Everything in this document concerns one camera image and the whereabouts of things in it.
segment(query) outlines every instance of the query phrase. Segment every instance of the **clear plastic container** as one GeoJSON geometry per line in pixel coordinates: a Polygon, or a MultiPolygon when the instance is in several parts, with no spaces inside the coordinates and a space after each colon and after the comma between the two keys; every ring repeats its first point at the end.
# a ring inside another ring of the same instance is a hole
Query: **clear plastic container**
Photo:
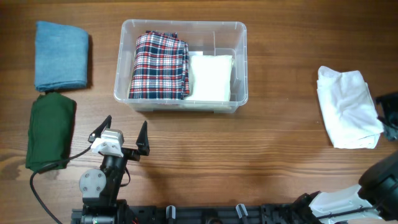
{"type": "Polygon", "coordinates": [[[201,110],[234,113],[248,101],[248,54],[246,26],[241,22],[153,21],[123,22],[114,97],[138,111],[201,110]],[[177,32],[188,43],[190,55],[232,55],[231,99],[229,101],[129,99],[136,40],[147,30],[177,32]]]}

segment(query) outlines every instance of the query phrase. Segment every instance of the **blue folded cloth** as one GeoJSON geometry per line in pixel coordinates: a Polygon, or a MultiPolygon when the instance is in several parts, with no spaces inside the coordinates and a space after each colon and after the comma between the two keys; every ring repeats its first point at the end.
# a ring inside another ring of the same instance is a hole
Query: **blue folded cloth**
{"type": "Polygon", "coordinates": [[[81,28],[44,21],[37,22],[36,28],[36,90],[86,87],[87,32],[81,28]]]}

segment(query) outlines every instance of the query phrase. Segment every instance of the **green folded cloth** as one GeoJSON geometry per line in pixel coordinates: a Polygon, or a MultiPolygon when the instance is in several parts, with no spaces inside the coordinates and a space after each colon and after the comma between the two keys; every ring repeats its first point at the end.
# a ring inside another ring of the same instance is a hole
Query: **green folded cloth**
{"type": "MultiPolygon", "coordinates": [[[[30,112],[26,168],[42,166],[69,156],[76,102],[59,93],[40,95],[30,112]]],[[[66,163],[55,169],[63,169],[66,163]]]]}

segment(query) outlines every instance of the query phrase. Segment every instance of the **plaid cloth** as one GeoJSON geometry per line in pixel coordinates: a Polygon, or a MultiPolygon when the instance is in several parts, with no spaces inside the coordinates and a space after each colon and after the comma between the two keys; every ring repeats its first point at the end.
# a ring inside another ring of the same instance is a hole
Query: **plaid cloth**
{"type": "Polygon", "coordinates": [[[129,98],[174,100],[189,95],[188,44],[177,33],[140,35],[129,98]]]}

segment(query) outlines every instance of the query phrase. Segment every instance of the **wooden surface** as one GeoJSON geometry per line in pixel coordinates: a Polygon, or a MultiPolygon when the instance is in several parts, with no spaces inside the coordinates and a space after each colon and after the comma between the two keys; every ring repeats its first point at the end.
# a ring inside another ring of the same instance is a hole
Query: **wooden surface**
{"type": "MultiPolygon", "coordinates": [[[[0,9],[0,223],[53,223],[29,188],[25,168],[34,90],[35,21],[78,26],[92,38],[90,87],[64,91],[77,102],[72,154],[108,114],[134,146],[148,121],[150,156],[130,162],[130,205],[259,205],[356,184],[398,148],[333,149],[316,92],[317,70],[359,70],[372,96],[397,91],[397,1],[186,1],[3,4],[0,9]],[[248,29],[249,101],[235,114],[138,113],[113,98],[121,25],[126,19],[241,21],[248,29]]],[[[100,165],[92,153],[35,186],[68,223],[81,208],[78,180],[100,165]]],[[[383,223],[356,221],[352,223],[383,223]]]]}

